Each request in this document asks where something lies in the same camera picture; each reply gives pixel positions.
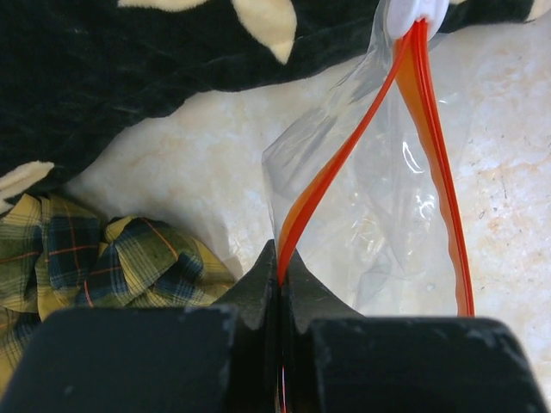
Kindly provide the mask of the clear zip top bag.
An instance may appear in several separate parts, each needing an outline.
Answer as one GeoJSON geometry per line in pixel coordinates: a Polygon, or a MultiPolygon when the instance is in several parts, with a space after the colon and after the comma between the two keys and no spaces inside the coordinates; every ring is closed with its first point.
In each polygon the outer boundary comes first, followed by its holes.
{"type": "Polygon", "coordinates": [[[452,168],[470,127],[445,1],[383,1],[362,61],[263,154],[291,255],[366,316],[474,314],[452,168]]]}

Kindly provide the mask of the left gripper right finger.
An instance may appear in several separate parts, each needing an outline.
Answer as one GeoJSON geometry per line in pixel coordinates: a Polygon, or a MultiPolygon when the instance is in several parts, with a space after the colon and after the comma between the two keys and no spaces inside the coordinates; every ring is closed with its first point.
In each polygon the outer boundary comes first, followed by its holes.
{"type": "Polygon", "coordinates": [[[282,284],[282,411],[318,412],[309,326],[318,319],[361,318],[306,267],[294,252],[282,284]]]}

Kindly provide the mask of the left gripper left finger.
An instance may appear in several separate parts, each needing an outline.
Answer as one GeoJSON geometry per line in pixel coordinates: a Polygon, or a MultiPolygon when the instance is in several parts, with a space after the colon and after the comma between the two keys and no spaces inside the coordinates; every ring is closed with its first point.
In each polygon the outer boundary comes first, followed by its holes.
{"type": "Polygon", "coordinates": [[[226,410],[275,412],[278,284],[274,241],[264,245],[251,270],[215,303],[231,305],[238,311],[226,410]]]}

